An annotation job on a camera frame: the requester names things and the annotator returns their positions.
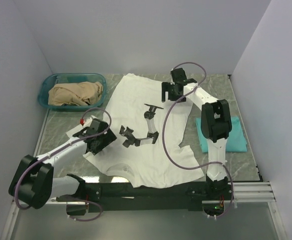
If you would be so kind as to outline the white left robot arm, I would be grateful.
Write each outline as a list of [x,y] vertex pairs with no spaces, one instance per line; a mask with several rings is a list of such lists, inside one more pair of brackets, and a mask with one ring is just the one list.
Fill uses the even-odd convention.
[[14,174],[8,193],[15,203],[20,201],[28,208],[39,209],[51,198],[66,197],[74,201],[86,200],[86,182],[68,174],[55,178],[54,171],[78,156],[101,152],[117,139],[110,124],[98,118],[81,120],[69,140],[59,147],[38,156],[24,156]]

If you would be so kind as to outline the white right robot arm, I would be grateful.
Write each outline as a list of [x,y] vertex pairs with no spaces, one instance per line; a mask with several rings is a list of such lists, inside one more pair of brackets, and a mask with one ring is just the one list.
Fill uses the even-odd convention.
[[201,111],[201,131],[208,143],[208,170],[206,179],[212,183],[206,185],[205,194],[215,200],[222,193],[222,186],[217,183],[228,179],[225,170],[226,143],[232,130],[229,103],[217,99],[206,92],[193,78],[187,78],[185,71],[175,67],[170,72],[172,80],[161,84],[161,101],[173,101],[164,119],[165,130],[172,108],[185,100],[190,100]]

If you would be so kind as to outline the white printed t-shirt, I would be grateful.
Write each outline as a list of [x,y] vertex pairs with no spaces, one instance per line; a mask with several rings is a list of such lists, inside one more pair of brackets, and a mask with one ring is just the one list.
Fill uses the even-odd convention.
[[[145,138],[148,126],[144,113],[150,105],[158,106],[154,124],[159,133],[155,144],[141,146],[123,145],[125,137],[119,134],[121,126],[132,129],[136,138]],[[126,178],[138,188],[168,188],[192,182],[204,176],[190,146],[180,147],[183,140],[192,102],[176,105],[168,116],[165,130],[164,119],[172,102],[161,101],[161,82],[134,74],[125,75],[116,86],[103,120],[112,121],[110,129],[117,140],[96,155],[84,157],[107,176]]]

